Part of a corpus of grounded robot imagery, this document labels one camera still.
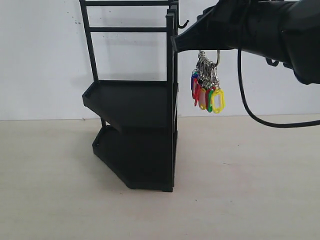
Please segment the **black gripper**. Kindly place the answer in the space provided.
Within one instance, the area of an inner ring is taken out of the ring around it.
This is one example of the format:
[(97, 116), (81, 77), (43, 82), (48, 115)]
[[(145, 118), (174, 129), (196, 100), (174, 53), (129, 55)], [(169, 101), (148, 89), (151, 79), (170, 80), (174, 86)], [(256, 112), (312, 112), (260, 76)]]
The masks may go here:
[(171, 37), (175, 52), (193, 50), (231, 50), (231, 37), (237, 37), (245, 9), (250, 0), (219, 0), (197, 16), (200, 24), (193, 24), (181, 34)]

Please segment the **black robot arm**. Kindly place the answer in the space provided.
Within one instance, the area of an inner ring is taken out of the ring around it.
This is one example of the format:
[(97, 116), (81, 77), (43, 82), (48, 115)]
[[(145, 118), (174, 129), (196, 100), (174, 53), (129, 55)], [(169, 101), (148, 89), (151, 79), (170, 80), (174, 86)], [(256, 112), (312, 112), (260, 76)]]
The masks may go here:
[(178, 53), (241, 50), (283, 63), (304, 85), (320, 82), (317, 0), (220, 0), (171, 41)]

